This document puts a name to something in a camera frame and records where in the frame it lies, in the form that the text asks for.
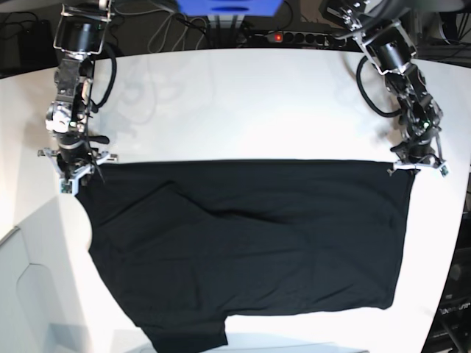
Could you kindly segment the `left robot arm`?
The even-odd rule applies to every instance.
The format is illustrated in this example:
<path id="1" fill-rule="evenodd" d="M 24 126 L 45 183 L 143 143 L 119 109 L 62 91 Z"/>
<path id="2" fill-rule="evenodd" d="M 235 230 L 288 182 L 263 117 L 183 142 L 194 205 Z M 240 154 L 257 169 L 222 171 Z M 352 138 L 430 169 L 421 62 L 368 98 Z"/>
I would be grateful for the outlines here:
<path id="1" fill-rule="evenodd" d="M 363 52 L 355 75 L 365 102 L 378 115 L 396 119 L 400 127 L 402 140 L 391 149 L 398 160 L 389 173 L 432 168 L 447 176 L 450 171 L 439 137 L 443 112 L 413 62 L 417 49 L 400 21 L 408 12 L 403 1 L 323 1 L 319 11 L 344 26 L 335 36 L 337 40 L 354 40 Z M 366 63 L 383 77 L 386 89 L 397 99 L 397 110 L 384 112 L 368 97 L 361 81 Z"/>

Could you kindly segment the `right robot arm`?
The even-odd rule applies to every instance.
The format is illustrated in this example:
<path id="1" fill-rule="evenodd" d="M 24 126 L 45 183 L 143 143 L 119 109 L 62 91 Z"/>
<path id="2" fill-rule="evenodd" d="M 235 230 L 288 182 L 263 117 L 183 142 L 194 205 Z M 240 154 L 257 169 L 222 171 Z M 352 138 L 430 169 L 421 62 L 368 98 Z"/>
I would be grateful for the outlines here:
<path id="1" fill-rule="evenodd" d="M 113 19 L 111 1 L 70 1 L 62 5 L 53 47 L 64 57 L 54 73 L 57 93 L 46 114 L 45 125 L 57 149 L 41 149 L 59 176 L 61 193 L 77 194 L 79 187 L 99 173 L 101 164 L 114 160 L 99 146 L 109 144 L 104 135 L 92 135 L 88 121 L 109 99 L 117 74 L 114 50 L 105 41 Z M 102 100 L 91 98 L 96 58 L 107 53 L 111 76 Z"/>

